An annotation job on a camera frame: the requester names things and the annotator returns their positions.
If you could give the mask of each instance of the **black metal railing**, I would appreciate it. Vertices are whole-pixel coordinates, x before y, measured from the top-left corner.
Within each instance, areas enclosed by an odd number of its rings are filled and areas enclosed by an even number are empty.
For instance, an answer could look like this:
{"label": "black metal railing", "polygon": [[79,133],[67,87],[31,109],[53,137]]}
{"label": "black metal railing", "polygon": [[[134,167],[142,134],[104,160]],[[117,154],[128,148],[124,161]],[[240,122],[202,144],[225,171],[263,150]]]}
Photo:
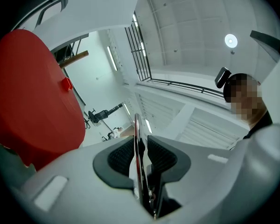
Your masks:
{"label": "black metal railing", "polygon": [[151,79],[148,57],[136,13],[134,13],[132,24],[125,29],[139,80],[146,81]]}
{"label": "black metal railing", "polygon": [[162,85],[170,85],[172,87],[177,87],[180,89],[185,89],[189,91],[194,91],[198,93],[202,93],[205,95],[213,96],[219,99],[224,100],[224,96],[222,92],[202,87],[199,85],[194,85],[194,84],[188,84],[188,83],[183,83],[183,82],[177,82],[177,81],[170,81],[170,80],[161,80],[161,79],[151,79],[148,82],[156,83],[156,84],[162,84]]}

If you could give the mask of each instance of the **person in white shirt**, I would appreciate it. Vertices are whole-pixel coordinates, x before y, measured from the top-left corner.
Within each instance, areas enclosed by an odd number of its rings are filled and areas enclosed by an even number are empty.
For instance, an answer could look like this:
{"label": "person in white shirt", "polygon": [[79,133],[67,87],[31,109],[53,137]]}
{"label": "person in white shirt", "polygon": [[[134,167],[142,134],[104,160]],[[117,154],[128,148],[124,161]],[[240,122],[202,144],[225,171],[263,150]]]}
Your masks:
{"label": "person in white shirt", "polygon": [[122,131],[122,128],[115,128],[112,130],[112,133],[109,135],[109,139],[115,139],[120,137],[120,132]]}

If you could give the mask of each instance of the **neck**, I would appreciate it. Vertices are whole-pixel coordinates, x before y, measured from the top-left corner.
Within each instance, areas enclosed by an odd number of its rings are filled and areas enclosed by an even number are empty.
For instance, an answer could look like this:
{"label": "neck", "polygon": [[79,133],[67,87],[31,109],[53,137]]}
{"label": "neck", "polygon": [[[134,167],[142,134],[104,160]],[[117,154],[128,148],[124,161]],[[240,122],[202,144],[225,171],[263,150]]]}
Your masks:
{"label": "neck", "polygon": [[258,112],[247,120],[250,130],[261,120],[261,118],[266,114],[266,106],[260,108]]}

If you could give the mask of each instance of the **red cover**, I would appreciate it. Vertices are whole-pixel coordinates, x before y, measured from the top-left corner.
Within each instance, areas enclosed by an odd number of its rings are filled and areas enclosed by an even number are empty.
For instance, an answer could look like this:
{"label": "red cover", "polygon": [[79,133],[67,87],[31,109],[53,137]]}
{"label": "red cover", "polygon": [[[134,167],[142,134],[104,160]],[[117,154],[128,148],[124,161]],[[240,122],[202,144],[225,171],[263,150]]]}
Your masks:
{"label": "red cover", "polygon": [[0,41],[0,144],[36,170],[78,148],[85,136],[82,111],[64,78],[33,33],[15,30]]}

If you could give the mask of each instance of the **man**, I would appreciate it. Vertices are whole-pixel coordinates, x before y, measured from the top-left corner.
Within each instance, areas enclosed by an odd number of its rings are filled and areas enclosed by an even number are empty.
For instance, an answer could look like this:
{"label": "man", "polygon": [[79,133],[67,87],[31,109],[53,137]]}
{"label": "man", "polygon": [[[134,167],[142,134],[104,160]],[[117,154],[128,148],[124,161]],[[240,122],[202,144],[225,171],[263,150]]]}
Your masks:
{"label": "man", "polygon": [[272,124],[271,116],[262,100],[260,83],[252,76],[239,73],[227,78],[223,94],[225,101],[231,103],[231,110],[236,116],[249,125],[250,131],[244,139]]}
{"label": "man", "polygon": [[120,137],[120,132],[122,131],[122,128],[114,128],[112,132],[109,134],[109,139],[115,139]]}

